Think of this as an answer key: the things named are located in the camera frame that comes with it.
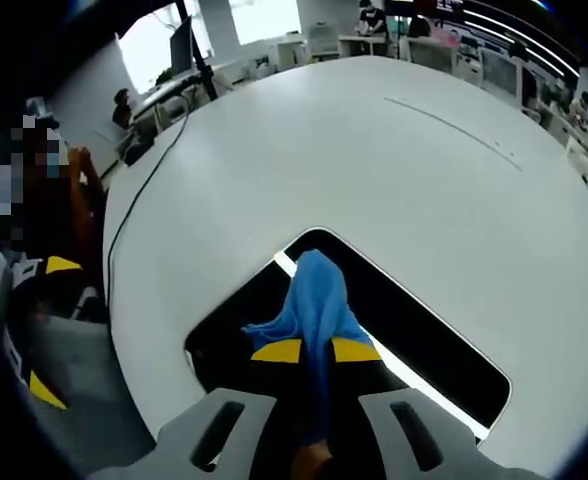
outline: led light strip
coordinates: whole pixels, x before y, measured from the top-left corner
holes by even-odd
[[[480,18],[482,20],[486,20],[488,22],[491,22],[495,25],[498,25],[501,28],[504,28],[505,30],[509,30],[510,32],[516,33],[517,35],[520,35],[521,37],[523,37],[525,40],[527,40],[528,42],[532,43],[533,45],[536,45],[538,48],[540,48],[541,50],[543,50],[545,53],[547,53],[548,55],[550,55],[551,57],[553,57],[554,59],[558,60],[558,62],[563,65],[565,68],[567,68],[570,72],[572,72],[574,75],[576,75],[577,77],[579,77],[579,73],[573,69],[565,60],[563,60],[561,57],[559,57],[558,55],[556,55],[554,52],[552,52],[550,49],[548,49],[547,47],[544,47],[543,45],[541,45],[539,42],[537,42],[536,40],[528,37],[527,35],[525,35],[524,33],[519,32],[518,30],[516,30],[515,28],[512,28],[508,25],[505,25],[499,21],[494,20],[493,18],[490,17],[486,17],[485,15],[481,15],[480,13],[476,13],[476,12],[471,12],[469,10],[463,10],[464,13],[466,13],[467,15],[471,15],[473,17],[477,17]]]
[[[296,263],[292,261],[290,257],[288,257],[285,252],[280,251],[276,255],[274,255],[273,260],[276,264],[283,269],[285,273],[291,278],[296,273]],[[447,398],[445,398],[438,390],[436,390],[432,385],[430,385],[427,381],[425,381],[418,373],[412,370],[409,366],[401,361],[396,355],[390,352],[385,345],[379,342],[375,337],[373,337],[367,330],[363,327],[361,329],[367,334],[367,336],[372,340],[374,344],[374,348],[378,351],[381,355],[381,360],[385,366],[396,375],[400,380],[406,383],[411,388],[416,388],[417,390],[421,391],[423,394],[428,396],[432,401],[436,402],[441,408],[445,411],[449,412],[450,415],[453,415],[465,425],[467,425],[474,435],[481,440],[485,440],[489,435],[490,431],[487,427],[484,427],[472,417],[470,417],[467,413],[461,410],[459,407],[454,405],[450,402]]]
[[[513,39],[511,39],[509,37],[506,37],[505,35],[502,35],[502,34],[500,34],[498,32],[495,32],[494,30],[490,30],[489,28],[482,27],[482,26],[480,26],[480,25],[478,25],[476,23],[468,22],[467,20],[465,20],[465,25],[469,25],[470,27],[474,27],[474,28],[478,28],[479,30],[483,30],[483,31],[485,31],[487,33],[490,33],[490,34],[492,34],[492,35],[494,35],[494,36],[502,39],[502,40],[505,40],[506,42],[514,43],[514,40]],[[527,50],[527,52],[530,55],[538,58],[541,62],[543,62],[546,65],[548,65],[552,70],[554,70],[556,73],[558,73],[561,77],[565,75],[562,70],[559,70],[557,67],[555,67],[554,65],[552,65],[546,59],[544,59],[543,57],[541,57],[538,53],[532,51],[532,49],[526,48],[525,50]]]

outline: yellow padding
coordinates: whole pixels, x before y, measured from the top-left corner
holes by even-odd
[[[261,362],[298,363],[301,353],[301,339],[290,338],[280,342],[270,343],[254,352],[252,360]]]
[[[332,339],[334,345],[334,357],[336,362],[367,362],[371,360],[380,360],[381,356],[374,347],[348,340],[347,338],[335,337]]]
[[[70,262],[61,257],[49,257],[47,259],[47,268],[45,269],[45,275],[52,272],[58,272],[59,270],[75,270],[81,269],[78,263]]]
[[[56,398],[54,394],[50,392],[45,385],[43,385],[43,382],[39,380],[34,371],[30,373],[30,391],[41,400],[44,400],[47,403],[60,408],[61,410],[67,410],[65,404]]]

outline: window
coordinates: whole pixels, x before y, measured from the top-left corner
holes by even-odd
[[[229,0],[241,45],[301,31],[296,0]]]
[[[185,6],[192,16],[192,30],[201,54],[211,56],[212,46],[198,0],[185,0]],[[125,68],[139,93],[152,88],[159,74],[172,65],[170,37],[180,24],[178,8],[171,4],[139,18],[119,39]]]

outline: computer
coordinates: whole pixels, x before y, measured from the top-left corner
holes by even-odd
[[[188,17],[170,38],[172,74],[176,77],[192,68],[192,21]]]

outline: blue cloth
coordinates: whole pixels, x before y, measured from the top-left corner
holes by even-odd
[[[298,260],[296,274],[285,297],[281,313],[271,322],[243,329],[256,350],[288,338],[302,338],[307,350],[311,389],[318,401],[321,423],[308,432],[308,444],[326,438],[329,421],[327,385],[327,344],[342,337],[372,345],[347,305],[347,291],[341,270],[318,250],[305,252]]]

